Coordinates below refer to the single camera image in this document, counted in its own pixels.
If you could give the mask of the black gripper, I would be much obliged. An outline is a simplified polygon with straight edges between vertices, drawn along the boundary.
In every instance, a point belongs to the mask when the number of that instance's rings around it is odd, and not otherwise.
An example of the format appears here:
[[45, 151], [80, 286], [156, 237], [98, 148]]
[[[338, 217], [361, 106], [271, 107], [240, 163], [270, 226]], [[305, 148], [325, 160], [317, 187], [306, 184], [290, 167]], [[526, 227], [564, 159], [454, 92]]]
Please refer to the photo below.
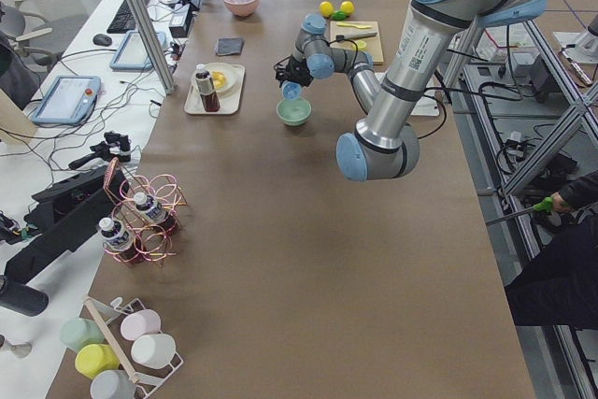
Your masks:
[[312, 82], [306, 61], [298, 61], [292, 55], [274, 64], [273, 69], [279, 86], [282, 86], [284, 81], [289, 81], [301, 87], [308, 87]]

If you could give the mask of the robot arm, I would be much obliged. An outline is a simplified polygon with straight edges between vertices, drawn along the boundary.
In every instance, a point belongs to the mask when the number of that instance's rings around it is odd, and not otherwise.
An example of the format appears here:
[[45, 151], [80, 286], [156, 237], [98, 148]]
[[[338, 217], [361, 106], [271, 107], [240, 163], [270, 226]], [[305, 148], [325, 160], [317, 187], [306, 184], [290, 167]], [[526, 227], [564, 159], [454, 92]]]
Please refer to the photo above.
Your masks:
[[420, 145], [408, 119], [447, 56], [454, 37], [477, 26], [540, 16], [548, 0], [410, 0], [401, 42], [383, 78], [365, 63], [349, 81], [366, 115], [338, 138], [337, 165], [353, 181], [392, 179], [413, 170]]
[[367, 114], [380, 91], [372, 57], [352, 44], [348, 50], [334, 48], [326, 39], [326, 20], [320, 14], [308, 14], [295, 40], [292, 54], [274, 65], [281, 88], [308, 87], [314, 79], [327, 79], [334, 73], [346, 74], [351, 89]]

